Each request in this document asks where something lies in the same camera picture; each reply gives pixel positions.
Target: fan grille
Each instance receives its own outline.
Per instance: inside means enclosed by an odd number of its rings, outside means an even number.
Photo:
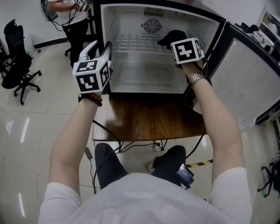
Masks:
[[[154,34],[157,33],[161,28],[162,25],[157,19],[148,19],[144,25],[143,25],[144,30],[149,33],[149,34]]]

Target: person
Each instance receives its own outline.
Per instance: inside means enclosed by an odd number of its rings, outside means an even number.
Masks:
[[[190,63],[182,68],[189,78],[200,72]],[[101,143],[95,148],[96,165],[110,154],[98,170],[101,190],[81,205],[79,164],[98,108],[84,98],[53,146],[38,224],[249,224],[252,203],[238,124],[206,79],[192,88],[213,146],[208,202],[174,182],[185,162],[184,147],[174,146],[155,159],[151,175],[128,174],[111,147]]]
[[[60,17],[60,22],[63,24],[62,28],[70,41],[70,66],[72,68],[74,63],[79,60],[88,29],[87,13],[79,12],[80,6],[75,1],[48,0],[49,10],[56,12]]]

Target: wooden tabletop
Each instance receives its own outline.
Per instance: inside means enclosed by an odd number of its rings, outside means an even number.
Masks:
[[[121,141],[146,141],[187,138],[202,135],[202,115],[177,102],[145,102],[138,99],[103,95],[103,106],[95,120]],[[116,141],[93,124],[94,141]]]

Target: wristwatch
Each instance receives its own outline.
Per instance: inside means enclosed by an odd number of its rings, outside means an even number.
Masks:
[[[193,85],[195,84],[195,82],[197,82],[198,80],[201,80],[201,79],[206,79],[206,77],[203,73],[196,73],[196,74],[192,75],[191,77],[189,77],[191,88],[193,88]]]

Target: refrigerator door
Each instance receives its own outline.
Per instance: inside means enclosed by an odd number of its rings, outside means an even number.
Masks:
[[[227,23],[212,55],[208,75],[240,129],[254,126],[280,103],[280,66],[255,41]],[[199,103],[193,109],[201,113]]]

